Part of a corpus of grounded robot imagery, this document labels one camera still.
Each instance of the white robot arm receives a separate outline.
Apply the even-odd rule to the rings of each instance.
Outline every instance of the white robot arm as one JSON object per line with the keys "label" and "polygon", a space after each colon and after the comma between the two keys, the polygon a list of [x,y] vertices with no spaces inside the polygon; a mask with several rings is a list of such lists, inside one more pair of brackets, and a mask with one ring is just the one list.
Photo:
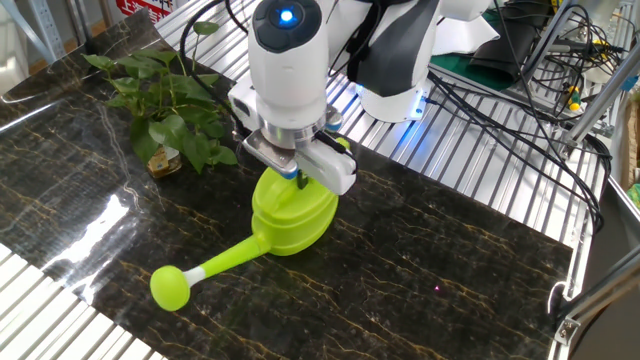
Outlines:
{"label": "white robot arm", "polygon": [[328,69],[362,85],[365,111],[406,120],[424,91],[442,14],[470,21],[491,0],[264,0],[249,28],[250,73],[229,93],[252,131],[244,147],[286,178],[299,171],[336,194],[355,182],[351,153],[324,133],[342,116],[327,105]]}

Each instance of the black cable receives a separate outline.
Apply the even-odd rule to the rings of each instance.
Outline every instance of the black cable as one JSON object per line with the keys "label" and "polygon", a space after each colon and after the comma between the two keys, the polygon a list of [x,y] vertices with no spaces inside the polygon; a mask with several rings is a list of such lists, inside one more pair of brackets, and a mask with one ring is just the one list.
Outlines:
{"label": "black cable", "polygon": [[[222,1],[223,0],[213,0],[213,1],[211,1],[210,3],[206,4],[205,6],[203,6],[200,10],[198,10],[198,12],[196,12],[191,17],[191,19],[189,19],[189,21],[187,22],[187,25],[184,27],[184,31],[182,31],[182,36],[180,36],[179,56],[180,56],[180,60],[182,61],[183,64],[185,64],[187,62],[187,55],[185,53],[185,47],[186,47],[187,37],[189,36],[189,32],[193,28],[193,25],[196,22],[198,22],[198,19],[200,19],[200,17],[202,17],[202,15],[204,15],[207,11],[211,10],[214,6],[222,3]],[[242,137],[249,136],[249,134],[251,134],[251,131],[244,127],[244,125],[242,124],[242,121],[240,121],[240,119],[235,114],[235,112],[233,112],[233,109],[231,109],[231,106],[229,106],[229,104],[227,104],[227,102],[225,100],[221,99],[218,96],[218,94],[216,94],[216,92],[213,90],[212,87],[210,87],[209,85],[205,84],[202,81],[202,79],[200,79],[200,77],[195,72],[193,72],[191,66],[185,66],[185,70],[187,72],[187,75],[191,76],[193,78],[193,80],[195,80],[195,82],[198,85],[200,85],[200,87],[205,89],[209,93],[209,95],[211,95],[211,98],[213,98],[214,101],[218,102],[229,113],[229,116],[231,116],[231,118],[234,121],[234,124],[235,124],[235,127],[236,127],[236,132],[238,133],[238,135],[240,135]]]}
{"label": "black cable", "polygon": [[544,83],[544,81],[549,81],[549,79],[538,80],[536,78],[531,78],[531,80],[533,80],[533,82],[538,83],[538,85],[542,86],[543,88],[545,88],[545,89],[547,89],[547,90],[549,90],[551,92],[554,92],[554,93],[557,93],[557,94],[563,94],[564,93],[564,90],[554,89],[551,86],[549,86],[549,85]]}
{"label": "black cable", "polygon": [[598,321],[600,316],[602,316],[602,314],[604,314],[604,311],[607,310],[608,307],[609,307],[609,305],[607,305],[607,306],[603,307],[602,309],[600,309],[600,311],[598,311],[598,313],[595,314],[591,318],[591,320],[589,320],[589,323],[587,324],[587,326],[584,327],[584,330],[582,330],[582,332],[580,333],[580,336],[578,336],[578,339],[576,340],[575,345],[573,345],[573,349],[571,349],[571,352],[569,353],[569,360],[573,359],[573,356],[578,351],[578,348],[580,347],[580,344],[582,344],[582,340],[584,340],[585,335],[587,335],[587,333],[589,332],[589,329],[591,329],[593,324],[595,324],[596,321]]}
{"label": "black cable", "polygon": [[[448,112],[449,114],[451,114],[451,116],[453,116],[453,117],[455,117],[455,118],[458,118],[458,119],[460,119],[460,120],[462,120],[462,121],[464,121],[464,122],[470,123],[470,124],[472,124],[472,125],[478,125],[478,124],[477,124],[477,123],[475,123],[473,120],[471,120],[471,119],[467,119],[467,118],[465,118],[465,117],[462,117],[462,116],[458,115],[455,111],[453,111],[453,110],[451,110],[451,109],[447,108],[446,106],[444,106],[444,104],[439,103],[438,101],[434,101],[434,100],[431,100],[431,99],[427,99],[427,103],[429,103],[429,104],[433,104],[433,105],[436,105],[436,106],[439,106],[439,107],[443,108],[446,112]],[[499,128],[499,127],[497,127],[497,126],[495,126],[495,125],[493,125],[493,124],[491,124],[491,125],[486,125],[486,124],[485,124],[484,126],[485,126],[486,128],[493,128],[493,129],[500,130],[500,128]],[[521,136],[531,136],[531,137],[534,137],[534,138],[537,138],[537,139],[544,139],[544,136],[542,136],[542,135],[532,134],[532,133],[528,133],[528,132],[526,132],[526,131],[521,131],[521,130],[511,129],[511,132],[514,132],[514,133],[516,133],[516,134],[518,134],[518,135],[521,135]],[[592,137],[591,139],[593,139],[593,140],[595,140],[595,141],[600,142],[600,140],[596,139],[595,137]],[[562,140],[551,139],[551,141],[553,141],[554,143],[557,143],[557,144],[561,144],[561,145],[570,145],[569,143],[564,142],[564,141],[562,141]],[[608,150],[608,149],[606,149],[606,147],[605,147],[605,151],[598,151],[598,149],[596,149],[596,147],[594,146],[594,144],[592,144],[590,141],[587,141],[587,142],[589,142],[589,145],[591,145],[592,147],[594,147],[594,151],[587,150],[587,149],[583,149],[583,148],[580,148],[580,149],[577,149],[577,150],[579,150],[580,152],[585,152],[585,153],[587,153],[587,154],[597,155],[597,156],[602,157],[602,158],[604,158],[604,159],[606,159],[606,160],[611,160],[611,159],[613,159],[613,157],[612,157],[612,156],[611,156],[611,154],[609,153],[609,150]]]}
{"label": "black cable", "polygon": [[351,39],[358,33],[358,31],[362,27],[362,24],[360,24],[360,26],[358,26],[353,31],[353,33],[351,33],[351,36],[349,37],[349,40],[344,43],[344,46],[342,47],[342,49],[340,49],[340,52],[338,52],[338,55],[336,55],[336,58],[333,61],[333,64],[331,64],[331,66],[329,67],[329,74],[328,74],[329,77],[335,77],[336,75],[338,75],[342,70],[344,70],[344,68],[349,66],[349,64],[351,64],[351,62],[355,61],[358,58],[358,56],[360,55],[360,53],[367,46],[369,46],[369,41],[371,41],[371,38],[373,37],[373,34],[376,32],[376,29],[378,28],[378,25],[380,25],[380,20],[382,20],[382,4],[380,3],[380,0],[372,0],[372,5],[371,6],[376,6],[376,21],[375,21],[375,25],[371,28],[371,31],[369,31],[369,34],[367,34],[367,37],[362,42],[360,47],[353,54],[351,54],[351,56],[349,57],[349,60],[346,61],[344,64],[342,64],[342,66],[340,66],[340,68],[338,70],[335,70],[333,72],[333,74],[331,74],[331,69],[333,69],[334,66],[336,66],[336,64],[338,63],[338,60],[340,60],[340,56],[342,56],[342,53],[349,46],[349,43],[350,43]]}
{"label": "black cable", "polygon": [[[494,98],[494,99],[497,99],[497,100],[500,100],[500,101],[508,102],[510,104],[513,104],[513,105],[519,107],[526,114],[533,116],[533,111],[534,110],[532,110],[529,107],[529,105],[524,104],[524,103],[522,103],[522,102],[520,102],[518,100],[511,99],[511,98],[504,97],[504,96],[500,96],[500,95],[496,95],[496,94],[493,94],[493,93],[490,93],[490,92],[487,92],[487,91],[480,92],[480,91],[476,91],[476,90],[471,90],[471,89],[465,88],[465,87],[457,85],[457,84],[450,84],[450,86],[458,88],[458,89],[462,89],[462,90],[465,90],[465,91],[468,91],[468,92],[470,92],[472,94],[487,96],[487,97],[491,97],[491,98]],[[563,123],[563,122],[567,122],[567,121],[573,121],[573,120],[576,120],[576,119],[578,119],[578,118],[580,118],[582,116],[582,115],[575,115],[575,116],[567,117],[567,118],[564,118],[564,119],[558,119],[558,118],[553,118],[553,117],[545,114],[544,112],[541,112],[540,110],[535,110],[535,111],[538,113],[538,117],[540,117],[543,120],[548,121],[550,123],[554,123],[554,124],[555,123]]]}
{"label": "black cable", "polygon": [[245,34],[248,34],[249,30],[247,30],[247,28],[244,27],[244,25],[242,25],[242,23],[236,18],[235,14],[233,13],[233,9],[231,9],[231,0],[224,0],[224,7],[227,9],[227,12],[231,17],[231,20],[233,20],[233,22],[236,23],[236,26],[238,26],[238,28],[242,30]]}
{"label": "black cable", "polygon": [[[569,5],[569,6],[567,6],[567,8],[566,8],[566,9],[564,9],[564,11],[563,11],[563,13],[562,13],[562,14],[566,13],[567,11],[569,11],[570,9],[573,9],[573,8],[579,8],[579,9],[581,9],[581,10],[585,13],[586,17],[587,17],[587,18],[589,17],[589,13],[587,12],[587,9],[585,9],[585,8],[584,8],[584,6],[579,5],[579,4],[573,4],[573,5]],[[504,19],[502,19],[502,12],[501,12],[501,11],[498,11],[498,14],[500,15],[501,21],[503,21]],[[546,47],[546,46],[547,46],[547,44],[549,43],[549,41],[554,41],[554,40],[555,40],[555,39],[551,39],[551,37],[549,37],[549,38],[546,40],[546,42],[544,43],[544,47]],[[542,52],[540,52],[540,53],[537,55],[537,57],[536,57],[535,59],[533,59],[532,61],[529,61],[528,63],[529,63],[529,64],[535,64],[535,63],[538,61],[538,59],[539,59],[539,57],[540,57],[540,56],[542,56]]]}
{"label": "black cable", "polygon": [[[576,198],[580,199],[581,201],[585,202],[587,204],[587,206],[589,207],[589,209],[591,210],[592,207],[590,206],[590,202],[589,200],[587,200],[585,197],[583,197],[582,195],[576,193],[575,191],[573,191],[571,188],[569,188],[568,186],[562,184],[561,182],[559,182],[557,179],[553,178],[552,176],[546,174],[544,171],[542,171],[540,168],[536,167],[535,165],[533,165],[531,162],[529,162],[528,160],[526,160],[525,158],[523,158],[520,154],[513,152],[511,150],[511,147],[508,146],[507,144],[505,144],[496,134],[494,134],[493,132],[487,130],[488,125],[483,124],[482,122],[480,122],[478,119],[476,119],[476,117],[474,115],[471,114],[471,112],[473,110],[476,110],[473,106],[471,106],[469,103],[467,103],[466,101],[464,101],[464,99],[462,99],[458,94],[456,94],[453,89],[449,88],[447,84],[444,83],[444,81],[442,81],[440,78],[438,78],[436,75],[434,75],[433,73],[429,73],[429,75],[427,75],[429,77],[429,79],[436,85],[436,87],[447,97],[448,100],[450,100],[456,107],[460,108],[460,110],[467,115],[472,121],[474,121],[476,123],[476,125],[482,127],[489,136],[491,136],[498,144],[500,144],[503,148],[505,148],[507,151],[509,151],[509,153],[515,157],[516,159],[520,160],[525,166],[528,166],[530,168],[532,168],[533,170],[537,171],[540,176],[546,178],[547,180],[553,182],[554,184],[556,184],[557,186],[561,187],[562,189],[566,190],[569,194],[574,195]],[[544,156],[545,158],[549,159],[550,161],[554,162],[555,159],[549,157],[549,155],[540,147],[538,147],[535,143],[531,142],[528,139],[525,139],[522,136],[518,136],[515,132],[511,131],[511,129],[507,128],[506,126],[504,126],[503,124],[498,123],[497,121],[491,119],[490,117],[482,114],[483,116],[485,116],[486,118],[484,118],[483,120],[486,122],[489,122],[490,124],[492,124],[495,128],[504,131],[516,138],[518,138],[518,140],[524,142],[525,144],[529,145],[530,147],[532,147],[533,149],[535,149],[536,151],[538,151],[542,156]]]}
{"label": "black cable", "polygon": [[[493,0],[493,3],[495,4],[496,8],[498,8],[498,16],[500,17],[500,22],[502,23],[502,27],[506,29],[507,25],[505,23],[504,17],[502,16],[502,12],[499,9],[500,6],[498,4],[498,1],[497,0]],[[587,13],[586,10],[585,10],[585,17],[586,17],[587,23],[590,23],[589,14]],[[505,37],[507,39],[507,43],[509,44],[509,50],[511,51],[511,55],[513,57],[513,60],[517,64],[518,63],[518,60],[517,60],[518,56],[516,55],[516,51],[515,51],[515,49],[513,47],[513,43],[511,42],[511,38],[509,37],[509,32],[508,31],[505,31]],[[531,95],[531,91],[529,90],[529,87],[527,86],[527,82],[522,77],[521,73],[519,74],[519,77],[520,77],[521,83],[522,83],[522,85],[524,87],[525,93],[527,94],[527,99],[529,100],[529,105],[531,106],[532,109],[534,109],[535,106],[533,104],[533,95]],[[535,111],[533,112],[533,118],[536,120],[536,123],[538,124],[538,128],[540,129],[540,131],[544,135],[545,139],[549,143],[549,147],[553,151],[553,154],[556,156],[555,160],[557,160],[557,161],[551,160],[551,159],[553,159],[553,157],[549,157],[549,159],[552,162],[556,163],[558,165],[558,167],[560,169],[562,169],[565,173],[567,173],[569,176],[571,176],[571,178],[576,182],[576,184],[578,184],[578,187],[580,187],[580,190],[583,192],[584,197],[586,199],[590,199],[591,202],[593,202],[592,204],[590,204],[590,202],[587,202],[587,204],[588,204],[588,206],[590,208],[593,208],[592,210],[595,210],[595,214],[592,212],[592,219],[593,219],[593,223],[594,223],[593,225],[594,225],[595,233],[597,233],[598,231],[600,231],[600,229],[604,225],[604,219],[602,218],[602,214],[600,213],[600,206],[598,204],[598,198],[593,194],[593,192],[591,191],[589,186],[582,179],[580,179],[580,177],[576,173],[574,173],[569,168],[569,166],[567,166],[567,164],[564,162],[564,160],[562,160],[562,157],[560,156],[560,154],[558,153],[558,150],[556,150],[555,146],[553,145],[553,142],[549,138],[549,135],[545,131],[544,126],[542,125],[542,122],[538,118],[537,113]]]}
{"label": "black cable", "polygon": [[356,163],[356,167],[353,169],[353,173],[352,174],[356,174],[358,172],[358,161],[353,156],[351,151],[349,151],[349,149],[347,149],[344,145],[342,145],[339,142],[337,142],[336,139],[334,139],[333,137],[331,137],[330,135],[328,135],[327,133],[325,133],[322,130],[318,131],[313,136],[316,138],[316,140],[318,140],[318,141],[324,143],[325,145],[329,146],[330,148],[332,148],[338,154],[343,154],[343,155],[347,155],[348,157],[350,157],[351,160],[353,160]]}

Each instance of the aluminum slats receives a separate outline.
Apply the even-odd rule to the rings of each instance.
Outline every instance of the aluminum slats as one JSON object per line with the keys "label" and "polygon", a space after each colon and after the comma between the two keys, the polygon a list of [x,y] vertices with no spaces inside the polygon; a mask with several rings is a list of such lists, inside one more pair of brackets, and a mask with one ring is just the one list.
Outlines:
{"label": "aluminum slats", "polygon": [[0,359],[163,357],[0,244]]}

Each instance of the marble table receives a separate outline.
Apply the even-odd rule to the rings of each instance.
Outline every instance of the marble table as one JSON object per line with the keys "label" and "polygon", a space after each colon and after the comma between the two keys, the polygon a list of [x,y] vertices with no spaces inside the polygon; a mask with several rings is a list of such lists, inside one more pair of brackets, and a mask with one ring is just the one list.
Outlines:
{"label": "marble table", "polygon": [[[118,56],[166,48],[141,16],[101,35]],[[326,234],[152,300],[158,267],[186,269],[250,233],[264,166],[189,166],[152,179],[80,49],[0,104],[0,242],[169,359],[543,359],[549,291],[571,250],[354,145],[360,171]],[[224,94],[231,82],[216,84]],[[227,145],[236,146],[231,138]]]}

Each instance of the blue led light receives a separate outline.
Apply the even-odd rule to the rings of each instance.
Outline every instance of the blue led light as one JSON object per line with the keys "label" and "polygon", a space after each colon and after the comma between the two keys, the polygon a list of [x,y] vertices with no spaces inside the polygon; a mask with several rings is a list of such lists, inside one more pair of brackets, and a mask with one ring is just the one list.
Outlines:
{"label": "blue led light", "polygon": [[285,10],[280,13],[280,21],[288,23],[293,20],[293,13],[289,10]]}
{"label": "blue led light", "polygon": [[276,10],[280,16],[278,17],[278,26],[289,29],[298,25],[298,18],[293,13],[293,6]]}

